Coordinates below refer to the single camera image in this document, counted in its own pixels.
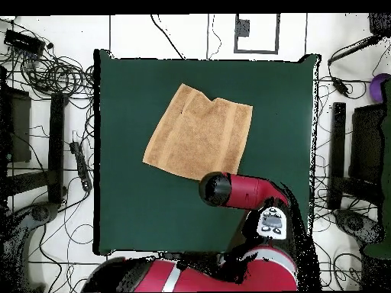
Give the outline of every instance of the black stand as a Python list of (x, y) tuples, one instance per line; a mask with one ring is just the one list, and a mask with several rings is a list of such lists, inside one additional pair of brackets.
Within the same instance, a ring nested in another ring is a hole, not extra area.
[(340, 209), (343, 193), (374, 205), (380, 205), (383, 200), (383, 193), (378, 184), (357, 178), (344, 177), (345, 122), (346, 104), (335, 102), (331, 112), (327, 208), (329, 210)]
[[(12, 151), (12, 113), (7, 100), (7, 70), (0, 66), (0, 291), (39, 292), (27, 275), (28, 247), (35, 229), (52, 221), (66, 194), (63, 187), (64, 108), (68, 98), (52, 94), (47, 172), (7, 177), (8, 156)], [(22, 208), (12, 214), (7, 207), (10, 195), (47, 185), (48, 202)]]

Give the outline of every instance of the wire bundle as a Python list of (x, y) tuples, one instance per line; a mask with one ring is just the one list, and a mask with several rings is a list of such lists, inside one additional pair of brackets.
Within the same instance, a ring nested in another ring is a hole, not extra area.
[[(23, 53), (18, 52), (15, 50), (13, 47), (9, 47), (7, 50), (7, 53), (2, 53), (0, 54), (0, 65), (5, 65), (5, 64), (11, 64), (11, 71), (8, 74), (8, 79), (11, 78), (12, 85), (14, 85), (14, 82), (18, 82), (21, 84), (22, 89), (24, 90), (23, 85), (27, 85), (31, 88), (33, 93), (38, 97), (38, 99), (32, 98), (34, 101), (49, 101), (50, 100), (50, 95), (52, 93), (65, 93), (68, 95), (69, 98), (69, 103), (81, 110), (86, 110), (86, 122), (84, 124), (84, 131), (82, 133), (82, 136), (79, 136), (77, 132), (73, 131), (73, 134), (76, 133), (76, 136), (80, 139), (80, 147), (82, 148), (83, 144), (88, 143), (89, 149), (92, 151), (92, 154), (88, 158), (88, 168), (91, 177), (92, 172), (93, 172), (93, 161), (92, 161), (92, 156), (94, 155), (93, 153), (93, 146), (91, 145), (91, 140), (93, 140), (94, 137), (94, 113), (92, 110), (92, 105), (93, 105), (93, 66), (90, 66), (88, 69), (85, 71), (83, 70), (81, 64), (77, 62), (76, 60), (73, 60), (69, 57), (66, 56), (61, 56), (57, 57), (54, 54), (54, 48), (53, 44), (46, 38), (40, 37), (36, 33), (29, 31), (27, 28), (24, 28), (18, 24), (13, 24), (12, 23), (12, 28), (15, 26), (20, 27), (23, 29), (22, 33), (29, 33), (32, 37), (35, 37), (39, 40), (42, 40), (45, 42), (46, 47), (44, 50), (44, 55), (40, 57), (39, 59), (32, 59), (31, 57), (25, 56)], [(15, 73), (20, 73), (22, 76), (24, 82), (16, 80), (15, 79)], [(87, 105), (80, 106), (75, 103), (77, 100), (84, 100), (87, 101)], [(40, 128), (43, 132), (43, 136), (41, 135), (35, 135), (31, 134), (30, 136), (32, 137), (45, 137), (49, 138), (47, 134), (44, 131), (44, 127), (42, 125), (33, 127), (34, 128)], [(33, 150), (34, 155), (37, 159), (38, 164), (40, 165), (40, 170), (43, 172), (45, 169), (43, 168), (38, 155), (36, 154), (34, 148), (29, 144), (30, 148)], [(12, 163), (12, 173), (14, 173), (14, 164)], [(78, 179), (79, 177), (75, 177), (69, 181), (68, 184), (68, 194), (69, 194), (69, 187), (72, 181), (75, 179)], [(46, 192), (38, 195), (31, 204), (33, 204), (37, 198), (40, 196), (44, 195)], [(48, 262), (34, 262), (34, 261), (29, 261), (31, 263), (48, 263), (48, 264), (54, 264), (57, 265), (60, 268), (60, 271), (51, 284), (49, 288), (49, 292), (52, 292), (54, 289), (54, 285), (58, 281), (58, 279), (61, 276), (61, 273), (63, 272), (63, 265), (66, 265), (66, 281), (56, 290), (53, 292), (59, 291), (66, 283), (69, 286), (69, 292), (73, 293), (76, 292), (76, 287), (79, 286), (79, 283), (86, 280), (86, 279), (81, 279), (79, 280), (74, 286), (72, 286), (71, 280), (72, 280), (72, 274), (74, 272), (74, 266), (82, 266), (82, 265), (95, 265), (98, 266), (98, 263), (83, 263), (83, 262), (69, 262), (69, 247), (70, 243), (77, 243), (77, 244), (86, 244), (86, 243), (91, 243), (92, 240), (89, 242), (83, 243), (83, 242), (78, 242), (73, 238), (73, 234), (81, 227), (92, 227), (90, 224), (81, 224), (79, 225), (71, 234), (69, 234), (68, 229), (66, 228), (66, 223), (73, 217), (73, 215), (76, 213), (77, 209), (79, 206), (82, 204), (83, 201), (85, 201), (89, 197), (89, 193), (85, 194), (84, 197), (82, 197), (78, 202), (69, 204), (68, 203), (68, 194), (66, 196), (66, 203), (65, 207), (62, 209), (59, 209), (58, 213), (59, 215), (61, 213), (64, 213), (64, 223), (62, 226), (60, 226), (50, 237), (48, 237), (46, 240), (45, 234), (47, 227), (46, 225), (44, 226), (44, 233), (43, 236), (40, 239), (40, 243), (38, 248), (36, 248), (32, 253), (30, 253), (29, 256), (31, 256), (33, 253), (35, 253), (37, 250), (40, 250), (42, 255), (48, 259)], [(72, 214), (69, 217), (66, 217), (66, 211), (72, 207), (75, 207), (73, 210)], [(12, 214), (14, 213), (14, 203), (12, 200)], [(65, 227), (66, 229), (66, 234), (69, 237), (69, 243), (67, 247), (67, 262), (57, 262), (55, 259), (49, 257), (43, 250), (42, 246), (49, 240), (51, 239), (61, 228)]]
[[(322, 78), (319, 79), (320, 82), (330, 82), (328, 80), (326, 80), (327, 78), (329, 78), (329, 76), (324, 76)], [(354, 81), (351, 81), (351, 82), (364, 82), (364, 81), (360, 81), (360, 80), (354, 80)], [(322, 116), (322, 114), (325, 112), (325, 107), (326, 107), (326, 104), (328, 102), (328, 98), (329, 98), (329, 95), (333, 92), (335, 92), (336, 90), (333, 90), (330, 92), (330, 89), (327, 85), (325, 84), (322, 84), (319, 86), (319, 88), (324, 88), (326, 90), (326, 94), (325, 95), (322, 95), (322, 96), (318, 96), (318, 103), (320, 104), (320, 109), (319, 109), (319, 112), (318, 112), (318, 123), (317, 123), (317, 127), (320, 128), (320, 131), (324, 131), (324, 132), (327, 132), (327, 133), (330, 133), (330, 131), (328, 129), (325, 129), (323, 126), (321, 126), (320, 124), (320, 117)], [(320, 148), (320, 147), (323, 147), (324, 145), (328, 144), (330, 142), (330, 140), (327, 140), (326, 142), (320, 144), (317, 146), (317, 150)], [(321, 233), (321, 232), (324, 232), (326, 231), (328, 228), (330, 228), (330, 226), (332, 224), (336, 224), (332, 219), (332, 211), (328, 210), (325, 206), (327, 204), (327, 201), (325, 200), (326, 198), (326, 194), (327, 191), (329, 190), (328, 186), (327, 186), (327, 179), (328, 179), (328, 176), (327, 176), (327, 173), (326, 173), (326, 168), (328, 167), (328, 165), (326, 165), (326, 161), (325, 161), (325, 158), (321, 155), (319, 155), (318, 151), (316, 152), (316, 157), (320, 158), (322, 160), (322, 165), (318, 165), (316, 164), (316, 168), (317, 169), (321, 169), (322, 170), (322, 174), (321, 175), (316, 175), (315, 176), (315, 214), (314, 214), (314, 223), (316, 221), (320, 221), (320, 220), (324, 220), (324, 221), (327, 221), (328, 222), (328, 226), (324, 229), (321, 229), (321, 230), (313, 230), (313, 233)], [(371, 204), (369, 204), (369, 206), (367, 208), (355, 208), (355, 206), (360, 202), (359, 199), (353, 197), (353, 196), (350, 196), (350, 195), (343, 195), (344, 198), (350, 198), (350, 199), (353, 199), (353, 201), (350, 203), (350, 205), (347, 207), (347, 209), (349, 210), (352, 210), (352, 211), (365, 211), (364, 213), (362, 214), (368, 214), (370, 212), (371, 209), (376, 209), (376, 207), (371, 207)], [(357, 255), (354, 255), (353, 253), (341, 253), (341, 254), (338, 254), (335, 256), (334, 259), (332, 259), (330, 257), (330, 255), (325, 251), (324, 248), (322, 248), (318, 243), (316, 243), (314, 241), (314, 244), (327, 256), (328, 258), (328, 262), (320, 262), (319, 265), (322, 265), (322, 264), (327, 264), (328, 265), (328, 269), (321, 269), (321, 272), (329, 272), (330, 273), (330, 279), (328, 280), (328, 282), (324, 281), (322, 279), (322, 287), (323, 288), (329, 288), (331, 290), (334, 290), (330, 285), (331, 285), (331, 282), (332, 282), (332, 276), (334, 275), (334, 279), (336, 281), (336, 284), (337, 286), (341, 289), (341, 290), (344, 290), (340, 281), (346, 281), (347, 279), (350, 279), (352, 280), (353, 282), (355, 282), (357, 285), (359, 285), (360, 287), (362, 286), (362, 282), (360, 280), (360, 271), (357, 271), (356, 269), (353, 269), (353, 268), (349, 268), (348, 270), (343, 270), (343, 269), (340, 269), (338, 266), (337, 266), (337, 261), (343, 257), (343, 256), (349, 256), (349, 257), (352, 257), (352, 258), (355, 258), (357, 260), (360, 260), (360, 257), (357, 256)]]

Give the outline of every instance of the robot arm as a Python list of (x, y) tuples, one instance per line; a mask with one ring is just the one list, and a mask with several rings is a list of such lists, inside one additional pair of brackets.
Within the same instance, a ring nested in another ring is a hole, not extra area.
[(305, 232), (295, 196), (285, 185), (280, 188), (267, 179), (213, 172), (199, 183), (199, 194), (211, 206), (249, 210), (242, 229), (246, 242), (225, 255), (231, 277), (238, 276), (231, 269), (246, 267), (238, 263), (249, 250), (270, 245), (297, 265), (299, 290), (322, 289), (314, 243)]

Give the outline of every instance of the cloth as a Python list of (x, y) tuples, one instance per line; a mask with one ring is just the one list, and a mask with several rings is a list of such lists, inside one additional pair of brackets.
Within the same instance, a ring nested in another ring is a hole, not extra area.
[(250, 105), (210, 101), (182, 84), (153, 132), (143, 162), (195, 180), (214, 171), (236, 174), (251, 115)]

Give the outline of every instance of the purple object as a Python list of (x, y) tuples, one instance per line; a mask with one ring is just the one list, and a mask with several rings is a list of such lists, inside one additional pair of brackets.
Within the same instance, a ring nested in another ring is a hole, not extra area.
[(391, 75), (387, 73), (381, 73), (375, 76), (370, 83), (370, 96), (375, 102), (383, 103), (382, 89), (380, 86), (381, 83), (387, 79), (391, 79)]

